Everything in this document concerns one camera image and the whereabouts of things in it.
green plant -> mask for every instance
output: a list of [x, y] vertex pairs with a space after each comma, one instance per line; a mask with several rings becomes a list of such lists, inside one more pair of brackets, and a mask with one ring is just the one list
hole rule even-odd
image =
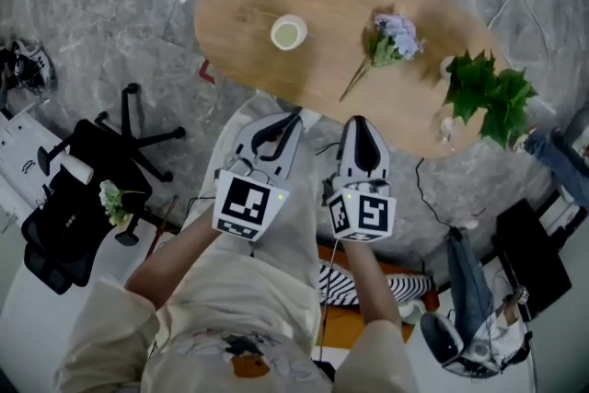
[[454, 118], [468, 123], [478, 109], [485, 109], [481, 137], [490, 137], [501, 147], [525, 133], [525, 105], [537, 93], [525, 80], [525, 70], [505, 69], [495, 74], [495, 58], [485, 52], [472, 59], [468, 51], [448, 65], [450, 87], [445, 103], [454, 105]]

chair wheel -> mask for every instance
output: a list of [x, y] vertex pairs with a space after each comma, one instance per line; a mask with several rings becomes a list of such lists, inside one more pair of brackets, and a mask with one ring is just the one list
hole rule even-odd
[[128, 94], [136, 94], [139, 91], [139, 84], [132, 82], [125, 88]]

jeans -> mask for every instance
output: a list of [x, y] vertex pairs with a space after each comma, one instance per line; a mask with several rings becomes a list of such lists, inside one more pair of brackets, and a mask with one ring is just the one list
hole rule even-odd
[[589, 209], [589, 167], [584, 159], [553, 131], [546, 136], [532, 133], [524, 144], [526, 152], [550, 168], [575, 202]]
[[482, 265], [466, 237], [447, 239], [448, 268], [452, 301], [456, 310], [456, 330], [465, 347], [493, 312], [493, 295]]

flower stem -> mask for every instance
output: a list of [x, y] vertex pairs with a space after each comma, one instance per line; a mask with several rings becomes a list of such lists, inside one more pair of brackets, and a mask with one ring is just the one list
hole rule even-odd
[[348, 95], [350, 90], [352, 90], [352, 88], [358, 83], [358, 81], [360, 79], [362, 79], [362, 77], [364, 77], [364, 74], [366, 74], [366, 72], [368, 71], [368, 67], [371, 64], [372, 64], [371, 59], [368, 56], [364, 57], [364, 60], [360, 64], [360, 67], [358, 67], [358, 70], [353, 75], [352, 80], [350, 81], [350, 84], [348, 84], [346, 89], [343, 91], [343, 94], [341, 94], [340, 101], [342, 101], [345, 98], [345, 96]]

shoe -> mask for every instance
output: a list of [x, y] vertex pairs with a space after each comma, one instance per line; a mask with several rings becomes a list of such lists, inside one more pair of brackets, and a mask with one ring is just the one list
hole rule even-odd
[[537, 127], [534, 126], [530, 128], [527, 131], [527, 133], [524, 133], [519, 138], [517, 138], [515, 142], [512, 144], [512, 151], [514, 151], [515, 153], [523, 153], [525, 151], [525, 142], [527, 141], [527, 138], [529, 138], [530, 134], [535, 132], [536, 129]]

